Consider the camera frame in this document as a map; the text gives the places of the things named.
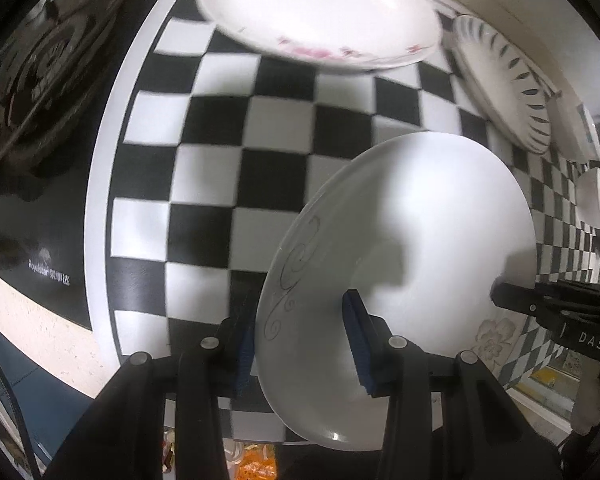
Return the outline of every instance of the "blue floor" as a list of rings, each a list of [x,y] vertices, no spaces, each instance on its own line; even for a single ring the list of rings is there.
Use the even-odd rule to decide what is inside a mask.
[[[1,333],[0,366],[22,410],[34,452],[47,464],[49,458],[38,444],[55,455],[91,399],[40,368]],[[10,411],[1,388],[0,398]]]

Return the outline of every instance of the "screw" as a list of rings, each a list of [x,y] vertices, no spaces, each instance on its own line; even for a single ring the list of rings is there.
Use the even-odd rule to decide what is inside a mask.
[[[460,354],[460,359],[468,365],[475,365],[478,362],[478,356],[470,350],[465,350]]]
[[[408,344],[407,340],[401,335],[392,335],[388,343],[392,348],[404,348]]]
[[[133,366],[139,366],[147,362],[148,358],[149,354],[147,352],[136,352],[129,358],[129,361],[131,361]]]
[[[218,348],[220,342],[217,337],[205,337],[202,341],[200,341],[200,346],[205,350],[213,350],[214,348]]]

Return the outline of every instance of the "orange package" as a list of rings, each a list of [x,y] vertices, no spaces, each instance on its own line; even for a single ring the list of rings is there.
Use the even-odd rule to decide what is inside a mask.
[[[276,457],[271,444],[251,444],[244,447],[235,480],[276,480]]]

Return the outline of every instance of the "black and white checkered surface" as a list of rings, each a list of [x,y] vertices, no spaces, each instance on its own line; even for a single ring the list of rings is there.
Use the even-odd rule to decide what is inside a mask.
[[[449,34],[454,9],[465,10],[431,1]],[[501,136],[448,50],[386,72],[325,73],[252,52],[205,22],[196,0],[177,0],[136,81],[111,175],[106,273],[120,358],[177,354],[257,301],[315,191],[374,144],[419,130],[467,136],[511,168],[532,208],[539,280],[590,278],[594,233],[575,217],[576,169]],[[501,382],[558,350],[528,320]],[[272,412],[255,370],[245,394],[221,407],[227,437],[301,440]]]

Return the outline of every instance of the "white wall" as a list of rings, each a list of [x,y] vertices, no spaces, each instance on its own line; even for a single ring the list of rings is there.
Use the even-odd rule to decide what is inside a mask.
[[[539,40],[590,111],[600,114],[600,41],[567,0],[459,1],[509,36],[545,70],[551,63],[543,62],[546,53],[534,42]],[[525,29],[535,38],[528,38]]]

